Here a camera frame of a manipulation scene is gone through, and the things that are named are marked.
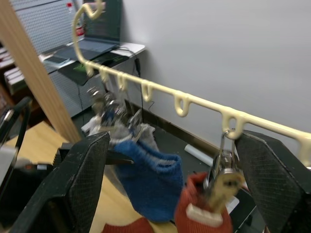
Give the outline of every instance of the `white tube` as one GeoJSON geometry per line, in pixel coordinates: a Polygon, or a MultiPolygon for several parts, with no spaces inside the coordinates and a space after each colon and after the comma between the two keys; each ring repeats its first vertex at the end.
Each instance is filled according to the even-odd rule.
{"type": "Polygon", "coordinates": [[[213,158],[209,157],[207,154],[204,154],[203,152],[199,151],[197,148],[194,148],[193,146],[187,144],[185,147],[185,151],[189,154],[193,155],[197,159],[201,160],[203,163],[212,166],[213,165],[213,158]]]}

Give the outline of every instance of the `dark floor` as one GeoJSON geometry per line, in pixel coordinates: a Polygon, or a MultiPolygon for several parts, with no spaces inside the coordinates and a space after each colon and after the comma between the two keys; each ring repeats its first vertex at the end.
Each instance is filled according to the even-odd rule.
{"type": "MultiPolygon", "coordinates": [[[[86,124],[92,117],[93,117],[93,112],[89,108],[84,112],[84,114],[79,114],[75,117],[73,117],[73,122],[77,126],[79,130],[81,130],[81,127],[86,124]]],[[[183,163],[183,175],[184,177],[187,177],[188,175],[192,174],[194,171],[199,172],[199,171],[208,171],[209,166],[204,164],[202,161],[198,160],[197,158],[193,157],[189,153],[187,153],[184,148],[186,146],[186,142],[179,139],[178,137],[164,131],[163,129],[155,126],[156,130],[154,133],[155,136],[155,141],[159,147],[159,149],[164,152],[164,153],[174,153],[179,155],[182,158],[182,163],[183,163]]],[[[243,194],[242,195],[245,198],[248,198],[248,195],[243,194]]],[[[235,210],[231,213],[231,219],[233,221],[233,225],[235,228],[236,233],[262,233],[265,223],[255,207],[253,209],[252,205],[253,202],[252,200],[240,200],[240,203],[238,207],[238,212],[235,212],[235,210]],[[251,215],[247,218],[248,220],[242,224],[242,227],[238,229],[237,226],[240,225],[242,222],[242,219],[245,219],[250,211],[253,210],[251,215]]]]}

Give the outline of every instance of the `laptop screen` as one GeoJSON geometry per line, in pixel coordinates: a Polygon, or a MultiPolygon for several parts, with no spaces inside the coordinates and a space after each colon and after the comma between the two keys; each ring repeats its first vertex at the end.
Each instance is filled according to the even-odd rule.
{"type": "MultiPolygon", "coordinates": [[[[84,0],[90,3],[93,10],[96,9],[94,0],[84,0]]],[[[122,0],[103,1],[104,12],[95,20],[84,15],[86,39],[119,43],[121,27],[122,0]]]]}

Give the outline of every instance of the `cream plastic hanger rail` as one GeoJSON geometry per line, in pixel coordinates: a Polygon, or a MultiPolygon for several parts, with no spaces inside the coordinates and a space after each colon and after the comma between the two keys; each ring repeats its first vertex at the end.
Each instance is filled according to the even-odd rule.
{"type": "Polygon", "coordinates": [[[280,125],[272,121],[268,121],[260,117],[253,116],[248,113],[241,112],[230,107],[222,106],[220,104],[216,104],[208,100],[205,100],[205,99],[202,99],[202,98],[199,98],[199,97],[196,97],[196,96],[193,96],[193,95],[181,92],[181,91],[177,91],[172,88],[168,88],[168,87],[156,84],[154,82],[147,81],[147,80],[138,78],[136,76],[123,73],[115,69],[111,69],[106,66],[100,65],[98,63],[86,60],[81,54],[80,48],[77,43],[78,38],[76,35],[76,25],[78,23],[78,19],[80,18],[83,12],[86,12],[88,17],[91,19],[96,19],[101,14],[102,10],[104,9],[102,1],[95,0],[95,2],[97,6],[97,10],[95,12],[92,11],[88,3],[83,4],[82,7],[77,11],[74,17],[73,24],[72,24],[72,37],[73,37],[73,44],[74,44],[75,52],[77,54],[79,61],[85,65],[86,71],[89,75],[92,75],[94,72],[94,69],[97,69],[99,70],[103,81],[107,82],[108,81],[107,79],[109,78],[108,74],[113,74],[117,77],[118,86],[122,91],[125,91],[127,89],[128,81],[138,83],[141,85],[143,98],[147,102],[151,101],[152,93],[154,90],[159,90],[159,91],[171,94],[175,100],[175,110],[180,117],[185,117],[188,114],[189,105],[191,103],[195,103],[202,107],[206,107],[208,109],[217,111],[221,113],[223,116],[223,120],[222,120],[223,132],[226,132],[227,130],[229,130],[229,121],[232,118],[234,118],[236,120],[235,131],[230,132],[227,135],[227,137],[230,139],[237,139],[243,132],[244,125],[246,123],[250,123],[252,125],[256,125],[261,128],[296,139],[300,143],[300,150],[299,150],[298,158],[305,166],[311,166],[311,156],[310,156],[311,133],[302,132],[302,131],[299,131],[299,130],[296,130],[296,129],[293,129],[293,128],[290,128],[284,125],[280,125]]]}

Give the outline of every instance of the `laptop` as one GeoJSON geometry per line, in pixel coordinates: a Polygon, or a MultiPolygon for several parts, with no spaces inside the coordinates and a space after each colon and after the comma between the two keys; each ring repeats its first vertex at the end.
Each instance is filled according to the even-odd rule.
{"type": "MultiPolygon", "coordinates": [[[[84,0],[84,3],[89,3],[93,10],[96,9],[94,0],[84,0]]],[[[91,20],[84,15],[85,37],[78,43],[83,56],[88,60],[120,45],[122,0],[106,0],[102,4],[104,12],[97,19],[91,20]]],[[[55,56],[78,60],[73,45],[58,50],[55,56]]]]}

